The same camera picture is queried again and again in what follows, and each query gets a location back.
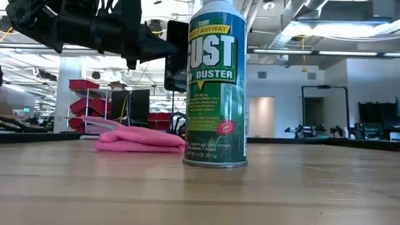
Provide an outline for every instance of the light fixture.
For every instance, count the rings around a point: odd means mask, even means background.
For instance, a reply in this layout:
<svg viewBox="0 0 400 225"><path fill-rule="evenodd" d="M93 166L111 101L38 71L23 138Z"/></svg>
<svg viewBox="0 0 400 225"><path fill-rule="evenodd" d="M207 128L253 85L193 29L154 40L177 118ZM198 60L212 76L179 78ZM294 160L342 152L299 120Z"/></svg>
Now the light fixture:
<svg viewBox="0 0 400 225"><path fill-rule="evenodd" d="M400 52L385 53L383 56L384 56L384 57L398 58L398 57L400 57Z"/></svg>
<svg viewBox="0 0 400 225"><path fill-rule="evenodd" d="M7 84L14 85L57 85L57 82L49 81L49 82L20 82L20 81L9 81Z"/></svg>
<svg viewBox="0 0 400 225"><path fill-rule="evenodd" d="M376 52L320 51L320 55L328 56L376 56Z"/></svg>
<svg viewBox="0 0 400 225"><path fill-rule="evenodd" d="M264 0L264 6L262 7L265 10L270 10L275 8L275 3L273 3L271 0Z"/></svg>
<svg viewBox="0 0 400 225"><path fill-rule="evenodd" d="M298 54L307 55L312 54L312 51L303 50L286 50L286 49L251 49L248 53L261 53L261 54Z"/></svg>

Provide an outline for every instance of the spray can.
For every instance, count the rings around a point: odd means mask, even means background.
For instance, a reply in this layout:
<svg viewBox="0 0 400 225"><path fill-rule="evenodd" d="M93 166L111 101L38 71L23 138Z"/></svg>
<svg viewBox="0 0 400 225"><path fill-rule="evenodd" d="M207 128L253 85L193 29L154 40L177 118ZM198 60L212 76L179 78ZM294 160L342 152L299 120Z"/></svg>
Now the spray can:
<svg viewBox="0 0 400 225"><path fill-rule="evenodd" d="M247 164L246 21L233 0L204 0L191 19L184 164Z"/></svg>

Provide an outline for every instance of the red plastic bin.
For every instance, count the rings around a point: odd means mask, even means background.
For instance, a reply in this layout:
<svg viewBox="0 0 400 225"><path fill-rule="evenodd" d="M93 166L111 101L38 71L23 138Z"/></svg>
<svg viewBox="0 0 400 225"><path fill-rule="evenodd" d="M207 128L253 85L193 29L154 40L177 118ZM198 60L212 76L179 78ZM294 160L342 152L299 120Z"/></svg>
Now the red plastic bin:
<svg viewBox="0 0 400 225"><path fill-rule="evenodd" d="M79 112L85 111L86 112L86 97L81 98L80 100L72 103L69 106L71 112L75 115L78 115Z"/></svg>
<svg viewBox="0 0 400 225"><path fill-rule="evenodd" d="M99 89L100 85L87 81L87 80L69 80L69 88L75 90L82 90L82 89Z"/></svg>
<svg viewBox="0 0 400 225"><path fill-rule="evenodd" d="M89 107L97 111L100 115L104 116L106 110L106 100L104 99L90 99ZM111 114L111 102L107 103L107 114Z"/></svg>
<svg viewBox="0 0 400 225"><path fill-rule="evenodd" d="M68 123L72 129L79 129L80 127L84 126L83 120L79 117L69 119Z"/></svg>
<svg viewBox="0 0 400 225"><path fill-rule="evenodd" d="M168 112L149 113L147 123L150 129L168 130L170 117L171 113Z"/></svg>

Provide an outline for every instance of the red storage bin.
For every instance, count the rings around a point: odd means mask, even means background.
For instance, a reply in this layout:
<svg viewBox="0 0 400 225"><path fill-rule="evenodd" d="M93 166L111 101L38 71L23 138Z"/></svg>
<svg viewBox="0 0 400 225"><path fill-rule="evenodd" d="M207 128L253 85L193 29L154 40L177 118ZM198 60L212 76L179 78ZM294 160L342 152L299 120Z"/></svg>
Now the red storage bin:
<svg viewBox="0 0 400 225"><path fill-rule="evenodd" d="M86 110L80 110L78 113L74 113L76 117L81 117L81 116L85 116L86 115Z"/></svg>
<svg viewBox="0 0 400 225"><path fill-rule="evenodd" d="M91 111L91 113L89 113L90 116L93 117L103 117L102 114L99 114L97 111Z"/></svg>
<svg viewBox="0 0 400 225"><path fill-rule="evenodd" d="M85 133L85 126L80 126L79 128L77 128L75 131L79 132L79 133Z"/></svg>
<svg viewBox="0 0 400 225"><path fill-rule="evenodd" d="M91 109L98 112L100 115L104 116L104 112L106 111L106 100L104 99L91 99L89 100L89 106ZM111 114L111 103L107 104L107 114Z"/></svg>
<svg viewBox="0 0 400 225"><path fill-rule="evenodd" d="M69 80L69 88L75 90L82 90L82 89L99 89L100 85L87 81L87 80Z"/></svg>
<svg viewBox="0 0 400 225"><path fill-rule="evenodd" d="M81 112L81 111L86 112L86 97L83 97L80 100L72 103L69 106L69 109L75 115L78 115L79 112Z"/></svg>
<svg viewBox="0 0 400 225"><path fill-rule="evenodd" d="M157 130L168 130L169 129L169 119L171 113L159 112L159 113L149 113L147 117L147 123L149 128Z"/></svg>
<svg viewBox="0 0 400 225"><path fill-rule="evenodd" d="M84 122L79 117L69 119L68 123L72 129L79 129L80 127L84 127Z"/></svg>

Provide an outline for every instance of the computer monitor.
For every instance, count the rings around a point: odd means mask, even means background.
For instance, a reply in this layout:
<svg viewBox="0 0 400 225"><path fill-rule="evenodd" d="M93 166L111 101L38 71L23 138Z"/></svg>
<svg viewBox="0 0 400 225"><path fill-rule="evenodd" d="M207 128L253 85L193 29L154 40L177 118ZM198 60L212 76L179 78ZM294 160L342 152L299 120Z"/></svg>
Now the computer monitor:
<svg viewBox="0 0 400 225"><path fill-rule="evenodd" d="M186 91L188 35L188 23L168 21L167 41L179 49L178 54L168 56L165 60L164 87L168 91Z"/></svg>
<svg viewBox="0 0 400 225"><path fill-rule="evenodd" d="M150 90L134 90L130 91L113 91L112 92L112 108L111 118L118 119L121 117L124 101L127 97L129 117L137 123L147 124L150 111Z"/></svg>

